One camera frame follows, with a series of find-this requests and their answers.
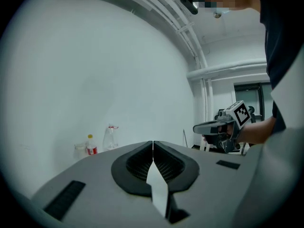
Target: ceiling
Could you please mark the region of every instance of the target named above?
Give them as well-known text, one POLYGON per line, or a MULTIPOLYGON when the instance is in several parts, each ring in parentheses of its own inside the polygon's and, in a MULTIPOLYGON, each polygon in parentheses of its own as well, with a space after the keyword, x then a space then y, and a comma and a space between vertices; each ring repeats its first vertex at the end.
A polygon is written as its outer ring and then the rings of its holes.
MULTIPOLYGON (((159 15, 154 10, 148 11, 132 0, 104 1, 113 3, 126 10, 132 11, 137 16, 148 21, 158 30, 162 30, 167 35, 168 31, 172 30, 171 26, 168 26, 165 20, 165 26, 161 25, 160 20, 156 19, 156 16, 159 15)), ((166 8, 168 10, 171 10, 172 14, 175 13, 169 5, 167 5, 166 8)), ((184 9, 184 11, 187 13, 189 20, 194 22, 193 28, 201 44, 206 44, 227 38, 235 38, 248 35, 262 35, 265 33, 264 25, 260 24, 259 22, 260 15, 253 9, 230 11, 226 14, 222 14, 219 19, 214 18, 212 12, 207 12, 203 8, 199 8, 199 13, 197 15, 192 15, 187 9, 184 9)))
POLYGON ((188 15, 195 23, 196 33, 203 43, 265 33, 265 27, 260 23, 260 14, 253 9, 230 11, 222 14, 219 19, 204 8, 199 8, 197 15, 190 12, 188 15))

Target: plastic bottle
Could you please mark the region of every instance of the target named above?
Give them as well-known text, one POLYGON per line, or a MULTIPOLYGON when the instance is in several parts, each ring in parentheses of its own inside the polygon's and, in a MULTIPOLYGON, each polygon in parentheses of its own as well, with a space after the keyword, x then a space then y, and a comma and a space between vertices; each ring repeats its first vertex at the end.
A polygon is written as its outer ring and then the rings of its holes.
POLYGON ((104 134, 104 141, 103 141, 103 151, 107 151, 107 150, 113 150, 118 148, 118 143, 116 141, 115 138, 115 130, 118 127, 115 127, 111 124, 109 124, 109 126, 107 127, 105 134, 104 134))
POLYGON ((93 141, 93 135, 89 134, 86 142, 86 149, 89 155, 97 154, 97 145, 93 141))

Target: white wall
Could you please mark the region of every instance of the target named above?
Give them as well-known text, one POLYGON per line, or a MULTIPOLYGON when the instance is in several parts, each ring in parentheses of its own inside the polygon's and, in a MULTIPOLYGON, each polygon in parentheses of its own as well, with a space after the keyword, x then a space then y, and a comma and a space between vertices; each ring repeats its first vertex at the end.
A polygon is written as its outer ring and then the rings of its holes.
POLYGON ((227 77, 214 79, 212 81, 214 115, 218 114, 219 109, 229 107, 236 102, 234 85, 265 82, 269 82, 269 77, 263 70, 254 70, 242 74, 231 74, 227 77))
MULTIPOLYGON (((265 56, 265 35, 249 35, 205 44, 203 50, 209 67, 230 64, 242 60, 261 59, 265 56)), ((265 70, 250 70, 212 79, 213 113, 236 101, 234 85, 269 82, 265 70)))
POLYGON ((158 30, 100 0, 24 6, 1 42, 1 170, 27 197, 73 164, 75 143, 108 123, 120 146, 192 146, 187 63, 158 30))
POLYGON ((224 63, 265 58, 265 35, 249 35, 205 44, 203 51, 209 67, 224 63))

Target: hand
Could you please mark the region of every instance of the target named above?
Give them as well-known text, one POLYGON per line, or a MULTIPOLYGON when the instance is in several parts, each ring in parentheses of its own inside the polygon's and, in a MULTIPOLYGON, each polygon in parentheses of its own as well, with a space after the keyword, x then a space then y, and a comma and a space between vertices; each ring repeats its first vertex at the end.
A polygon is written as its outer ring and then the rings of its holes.
MULTIPOLYGON (((220 132, 222 130, 222 127, 220 126, 220 127, 218 127, 218 131, 220 132)), ((232 132, 233 132, 233 125, 232 124, 229 124, 228 126, 227 126, 227 131, 226 131, 226 133, 227 133, 227 135, 232 135, 232 132)))

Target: black slot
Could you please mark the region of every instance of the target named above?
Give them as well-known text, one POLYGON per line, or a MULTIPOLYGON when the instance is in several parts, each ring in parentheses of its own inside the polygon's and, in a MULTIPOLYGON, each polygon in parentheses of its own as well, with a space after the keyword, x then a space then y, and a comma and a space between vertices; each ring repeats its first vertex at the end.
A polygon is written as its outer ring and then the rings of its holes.
POLYGON ((190 216, 188 212, 183 209, 178 209, 173 195, 169 194, 166 209, 166 219, 171 224, 174 224, 181 221, 182 219, 185 219, 188 216, 190 216))
POLYGON ((71 181, 44 209, 52 217, 61 220, 72 206, 85 184, 80 181, 71 181))
POLYGON ((239 168, 239 166, 241 164, 237 164, 237 163, 232 163, 232 162, 228 162, 228 161, 218 161, 217 162, 218 165, 222 165, 222 166, 226 166, 228 168, 232 168, 237 170, 239 168))

